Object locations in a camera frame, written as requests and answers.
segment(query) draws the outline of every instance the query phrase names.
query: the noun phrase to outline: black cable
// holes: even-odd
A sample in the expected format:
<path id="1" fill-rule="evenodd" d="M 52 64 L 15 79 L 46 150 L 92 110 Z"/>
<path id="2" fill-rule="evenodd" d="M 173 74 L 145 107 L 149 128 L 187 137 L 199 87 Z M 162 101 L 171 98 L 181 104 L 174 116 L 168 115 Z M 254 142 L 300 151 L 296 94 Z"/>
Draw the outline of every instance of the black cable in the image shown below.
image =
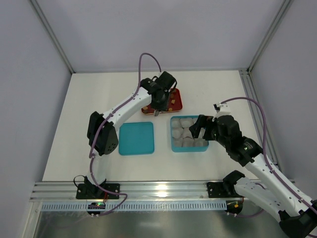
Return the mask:
<path id="1" fill-rule="evenodd" d="M 83 175 L 77 175 L 77 176 L 75 176 L 75 178 L 73 179 L 73 183 L 74 183 L 74 185 L 76 186 L 76 188 L 78 188 L 78 185 L 76 184 L 75 179 L 76 179 L 77 177 L 80 177 L 80 176 L 85 179 L 85 176 L 83 176 Z"/>

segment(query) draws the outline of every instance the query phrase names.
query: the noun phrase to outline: white cotton ball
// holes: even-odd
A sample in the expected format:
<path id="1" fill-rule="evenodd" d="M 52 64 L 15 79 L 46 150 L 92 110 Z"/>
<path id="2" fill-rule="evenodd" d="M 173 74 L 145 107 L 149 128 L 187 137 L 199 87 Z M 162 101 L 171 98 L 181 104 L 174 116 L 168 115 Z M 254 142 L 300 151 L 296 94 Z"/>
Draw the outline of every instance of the white cotton ball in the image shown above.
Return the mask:
<path id="1" fill-rule="evenodd" d="M 182 127 L 190 127 L 194 124 L 193 119 L 192 118 L 181 118 L 180 119 L 180 123 L 182 124 Z"/>
<path id="2" fill-rule="evenodd" d="M 193 139 L 192 133 L 190 132 L 189 128 L 184 128 L 182 137 L 183 138 L 189 137 Z"/>
<path id="3" fill-rule="evenodd" d="M 195 139 L 195 142 L 194 142 L 194 146 L 195 147 L 203 147 L 203 146 L 207 146 L 208 143 L 207 141 L 205 141 L 204 139 Z"/>
<path id="4" fill-rule="evenodd" d="M 171 125 L 172 125 L 172 128 L 182 127 L 182 124 L 180 123 L 179 118 L 172 118 Z"/>
<path id="5" fill-rule="evenodd" d="M 182 136 L 184 129 L 183 128 L 172 128 L 172 136 L 175 139 L 178 139 L 179 137 Z"/>
<path id="6" fill-rule="evenodd" d="M 182 144 L 183 144 L 183 138 L 178 138 L 178 139 L 173 138 L 173 145 L 175 147 L 182 147 Z"/>
<path id="7" fill-rule="evenodd" d="M 194 139 L 186 137 L 183 138 L 183 147 L 193 147 L 194 146 Z"/>

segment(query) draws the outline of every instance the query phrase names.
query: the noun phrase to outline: metal frame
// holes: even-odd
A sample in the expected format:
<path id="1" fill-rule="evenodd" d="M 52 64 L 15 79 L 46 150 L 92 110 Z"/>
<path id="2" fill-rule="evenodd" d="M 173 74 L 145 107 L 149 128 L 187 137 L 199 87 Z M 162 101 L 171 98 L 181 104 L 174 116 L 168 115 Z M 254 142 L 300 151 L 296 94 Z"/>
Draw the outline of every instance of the metal frame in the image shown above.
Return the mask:
<path id="1" fill-rule="evenodd" d="M 259 102 L 259 98 L 257 96 L 257 92 L 255 90 L 252 78 L 247 72 L 247 70 L 246 69 L 240 70 L 239 73 L 240 73 L 241 81 L 242 81 L 246 96 Z M 263 120 L 262 120 L 261 112 L 254 103 L 252 102 L 248 102 L 248 103 L 249 103 L 252 119 L 258 134 L 259 142 L 262 144 L 263 143 Z M 266 146 L 267 146 L 268 155 L 271 157 L 275 165 L 278 165 L 278 154 L 274 147 L 274 143 L 273 143 L 269 128 L 267 128 L 267 133 L 266 133 Z"/>
<path id="2" fill-rule="evenodd" d="M 264 50 L 266 49 L 266 47 L 269 45 L 271 39 L 273 38 L 275 32 L 277 31 L 279 25 L 281 24 L 284 16 L 286 15 L 288 9 L 290 8 L 290 6 L 292 5 L 294 0 L 284 0 L 284 2 L 282 3 L 281 7 L 279 8 L 277 14 L 275 15 L 271 25 L 268 28 L 268 31 L 266 32 L 263 40 L 260 43 L 259 48 L 257 49 L 255 55 L 253 56 L 250 66 L 248 68 L 248 73 L 252 72 L 252 70 L 254 69 L 256 63 L 258 62 L 259 58 L 261 57 L 261 55 L 263 54 Z"/>
<path id="3" fill-rule="evenodd" d="M 51 38 L 56 50 L 61 56 L 63 62 L 69 69 L 70 73 L 75 73 L 71 63 L 69 62 L 59 40 L 57 39 L 53 29 L 51 28 L 43 10 L 41 9 L 37 0 L 28 0 L 31 7 L 38 16 L 40 22 L 44 26 Z M 259 101 L 256 89 L 253 85 L 251 72 L 254 69 L 259 58 L 265 51 L 266 47 L 270 43 L 272 37 L 277 31 L 282 19 L 284 18 L 287 10 L 291 6 L 294 0 L 284 0 L 276 16 L 274 17 L 265 37 L 261 41 L 261 44 L 256 51 L 250 66 L 248 68 L 239 69 L 242 84 L 247 97 L 253 98 Z M 260 111 L 256 105 L 249 102 L 249 107 L 253 117 L 254 125 L 259 137 L 259 141 L 263 141 L 263 122 Z M 270 129 L 268 128 L 267 133 L 267 148 L 268 155 L 274 161 L 275 165 L 278 165 L 278 153 L 274 148 L 274 142 L 271 137 Z M 120 181 L 121 192 L 125 192 L 129 195 L 128 202 L 136 201 L 159 201 L 159 202 L 199 202 L 206 201 L 221 201 L 221 200 L 240 200 L 240 198 L 208 198 L 206 184 L 209 181 Z M 80 203 L 81 200 L 76 200 L 76 187 L 72 182 L 37 182 L 34 186 L 31 194 L 29 203 L 29 217 L 24 227 L 23 238 L 33 237 L 40 211 L 43 203 L 54 202 L 54 203 L 67 203 L 74 204 Z"/>
<path id="4" fill-rule="evenodd" d="M 58 54 L 60 55 L 61 59 L 63 60 L 63 62 L 65 63 L 66 67 L 68 68 L 69 72 L 71 74 L 75 73 L 73 67 L 71 66 L 71 63 L 69 62 L 63 48 L 61 47 L 53 29 L 51 28 L 49 21 L 47 20 L 46 16 L 44 15 L 39 3 L 37 2 L 37 0 L 29 0 L 29 3 L 31 5 L 31 7 L 33 8 L 33 10 L 35 11 L 35 14 L 37 15 L 37 17 L 39 18 L 40 22 L 42 23 L 42 25 L 44 26 L 47 34 L 49 35 L 53 45 L 56 47 L 56 50 L 58 52 Z"/>

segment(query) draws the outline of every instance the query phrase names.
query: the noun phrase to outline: gray wall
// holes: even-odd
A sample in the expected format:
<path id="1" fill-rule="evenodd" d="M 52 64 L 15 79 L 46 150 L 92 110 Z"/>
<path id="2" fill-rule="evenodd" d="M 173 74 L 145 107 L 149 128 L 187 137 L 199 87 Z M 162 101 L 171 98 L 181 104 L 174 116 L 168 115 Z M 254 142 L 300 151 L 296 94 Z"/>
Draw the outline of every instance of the gray wall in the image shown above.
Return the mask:
<path id="1" fill-rule="evenodd" d="M 317 1 L 295 0 L 252 76 L 282 168 L 317 198 Z"/>
<path id="2" fill-rule="evenodd" d="M 42 179 L 70 73 L 28 1 L 2 0 L 0 29 L 0 236 L 13 238 Z"/>
<path id="3" fill-rule="evenodd" d="M 248 67 L 283 0 L 38 0 L 74 70 Z M 145 60 L 145 69 L 155 69 Z"/>

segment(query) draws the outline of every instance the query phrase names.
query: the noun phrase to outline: glass surface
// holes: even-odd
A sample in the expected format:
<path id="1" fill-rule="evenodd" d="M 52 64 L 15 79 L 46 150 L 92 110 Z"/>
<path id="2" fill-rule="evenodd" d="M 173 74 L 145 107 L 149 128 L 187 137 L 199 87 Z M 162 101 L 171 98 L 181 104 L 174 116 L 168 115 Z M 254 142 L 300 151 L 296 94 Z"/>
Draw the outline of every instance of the glass surface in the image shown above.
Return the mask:
<path id="1" fill-rule="evenodd" d="M 259 211 L 244 203 L 243 214 Z M 86 212 L 42 212 L 35 238 L 267 238 L 287 236 L 268 213 L 234 218 L 224 211 L 120 212 L 90 218 Z"/>

